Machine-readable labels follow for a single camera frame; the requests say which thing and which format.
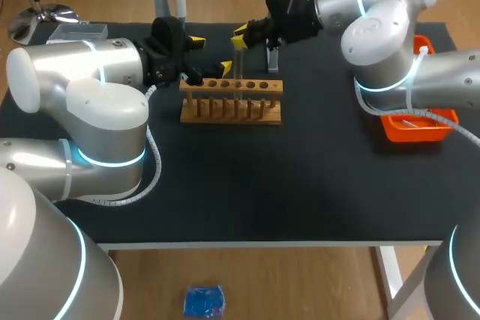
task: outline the test tube rack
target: test tube rack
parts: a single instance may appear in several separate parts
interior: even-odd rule
[[[182,123],[281,124],[281,104],[278,100],[284,92],[281,80],[243,79],[234,83],[232,79],[204,79],[200,86],[190,86],[182,80],[179,89],[187,95],[181,108]],[[236,96],[233,99],[223,97],[234,94],[241,94],[242,100]],[[250,98],[263,95],[265,97],[260,100]]]

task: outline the orange container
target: orange container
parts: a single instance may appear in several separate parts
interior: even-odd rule
[[[435,54],[428,38],[423,35],[416,35],[413,41],[415,54],[420,53],[420,47],[422,46],[428,47],[428,54]],[[458,124],[457,113],[453,109],[429,109],[429,111]],[[420,116],[382,116],[381,120],[385,133],[392,142],[439,142],[453,131],[452,127]]]

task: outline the chair base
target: chair base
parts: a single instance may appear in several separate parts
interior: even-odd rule
[[[40,22],[76,23],[79,22],[79,17],[66,5],[43,4],[41,13],[30,7],[13,19],[8,26],[8,36],[17,43],[28,45]]]

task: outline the test tube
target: test tube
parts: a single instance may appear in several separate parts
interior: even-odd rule
[[[233,47],[233,87],[240,88],[243,80],[243,49],[236,46]],[[242,101],[242,93],[233,93],[233,99]]]

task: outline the black table surface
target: black table surface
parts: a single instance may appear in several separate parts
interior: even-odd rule
[[[206,37],[193,63],[232,58],[237,25],[190,24]],[[55,26],[42,24],[31,44]],[[109,24],[109,37],[145,37],[146,24]],[[437,52],[453,50],[445,25],[418,24]],[[264,49],[245,55],[244,79],[282,79],[281,126],[192,125],[179,122],[178,85],[150,100],[150,127],[163,170],[141,201],[104,208],[69,200],[62,212],[99,243],[185,241],[436,241],[477,202],[478,149],[460,134],[428,146],[386,145],[379,120],[364,115],[338,37],[280,50],[279,73],[266,74]],[[477,114],[457,112],[480,134]],[[42,114],[22,113],[7,94],[1,137],[68,135]],[[152,179],[148,150],[140,188]]]

